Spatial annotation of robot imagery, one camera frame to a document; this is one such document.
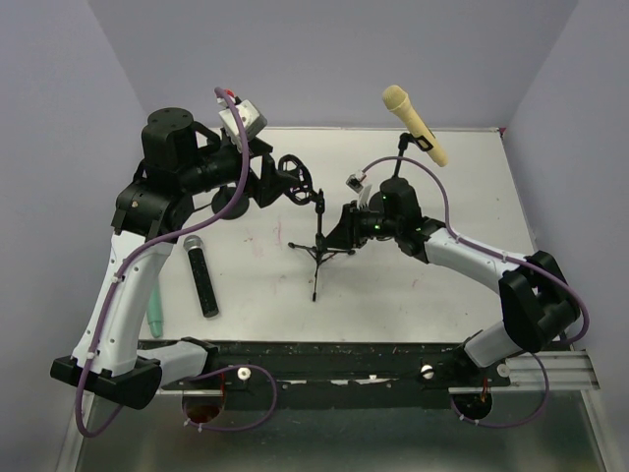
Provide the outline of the black tripod mic stand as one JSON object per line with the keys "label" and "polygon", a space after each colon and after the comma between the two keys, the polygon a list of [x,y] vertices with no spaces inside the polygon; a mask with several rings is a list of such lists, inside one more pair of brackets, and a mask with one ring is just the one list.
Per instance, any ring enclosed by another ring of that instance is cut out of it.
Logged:
{"label": "black tripod mic stand", "polygon": [[287,246],[293,251],[307,254],[314,263],[311,277],[312,302],[318,300],[318,280],[321,267],[337,256],[351,257],[354,249],[342,249],[331,246],[323,232],[323,217],[326,212],[326,200],[323,189],[317,189],[307,165],[296,155],[286,154],[279,159],[278,168],[288,174],[294,182],[284,192],[289,201],[298,207],[310,208],[310,219],[301,217],[299,235],[302,239],[289,240]]}

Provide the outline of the black round-base clip stand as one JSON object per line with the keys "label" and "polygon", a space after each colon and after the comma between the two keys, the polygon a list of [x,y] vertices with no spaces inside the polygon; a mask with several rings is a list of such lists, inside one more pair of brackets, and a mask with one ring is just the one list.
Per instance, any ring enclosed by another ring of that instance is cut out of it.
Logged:
{"label": "black round-base clip stand", "polygon": [[212,197],[210,207],[214,213],[222,212],[224,220],[235,220],[243,215],[249,209],[249,197],[245,194],[235,200],[236,188],[224,186]]}

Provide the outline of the black microphone with silver grille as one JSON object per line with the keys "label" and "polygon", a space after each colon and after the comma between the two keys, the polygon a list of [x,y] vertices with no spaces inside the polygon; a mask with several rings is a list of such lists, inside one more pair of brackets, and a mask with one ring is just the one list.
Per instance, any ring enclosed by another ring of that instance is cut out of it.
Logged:
{"label": "black microphone with silver grille", "polygon": [[202,239],[198,235],[189,235],[184,240],[184,248],[197,290],[201,314],[207,319],[214,318],[219,314],[219,308],[203,250]]}

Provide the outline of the cream yellow microphone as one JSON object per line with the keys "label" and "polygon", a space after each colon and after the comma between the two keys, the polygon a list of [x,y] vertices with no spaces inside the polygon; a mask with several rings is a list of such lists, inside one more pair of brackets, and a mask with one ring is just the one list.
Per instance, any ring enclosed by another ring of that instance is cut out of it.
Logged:
{"label": "cream yellow microphone", "polygon": [[437,138],[415,109],[409,94],[397,85],[387,87],[382,101],[389,112],[395,115],[418,143],[422,152],[440,167],[448,164],[448,156]]}

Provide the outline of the mint green microphone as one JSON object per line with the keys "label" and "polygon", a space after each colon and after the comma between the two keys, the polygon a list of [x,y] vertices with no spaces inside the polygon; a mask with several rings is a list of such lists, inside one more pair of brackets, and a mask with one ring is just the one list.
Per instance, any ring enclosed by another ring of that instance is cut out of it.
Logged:
{"label": "mint green microphone", "polygon": [[158,283],[155,283],[148,299],[146,321],[151,336],[153,338],[161,338],[163,335],[163,312]]}

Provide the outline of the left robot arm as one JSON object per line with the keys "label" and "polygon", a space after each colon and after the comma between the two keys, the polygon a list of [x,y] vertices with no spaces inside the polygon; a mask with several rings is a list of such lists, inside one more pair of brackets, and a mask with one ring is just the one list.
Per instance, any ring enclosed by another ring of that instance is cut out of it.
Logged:
{"label": "left robot arm", "polygon": [[141,133],[143,160],[132,183],[116,199],[108,269],[89,323],[73,352],[53,361],[50,375],[124,407],[141,410],[157,390],[187,379],[211,386],[218,366],[216,345],[185,337],[141,351],[141,326],[150,294],[165,262],[194,212],[194,197],[238,181],[260,207],[294,183],[279,171],[273,148],[249,142],[261,159],[256,176],[226,132],[214,133],[192,113],[176,107],[152,112]]}

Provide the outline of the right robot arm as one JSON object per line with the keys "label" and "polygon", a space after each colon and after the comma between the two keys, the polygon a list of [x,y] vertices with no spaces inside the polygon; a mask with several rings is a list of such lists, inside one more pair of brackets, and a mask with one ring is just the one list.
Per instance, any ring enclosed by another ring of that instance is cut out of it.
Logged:
{"label": "right robot arm", "polygon": [[452,361],[459,383],[476,384],[489,365],[507,356],[541,351],[578,320],[579,306],[552,255],[538,251],[523,257],[465,243],[444,222],[423,215],[404,178],[382,182],[380,204],[371,208],[365,180],[361,174],[349,177],[347,184],[359,199],[342,207],[338,224],[325,238],[328,248],[349,253],[370,239],[391,238],[406,256],[454,270],[499,296],[501,321],[466,339]]}

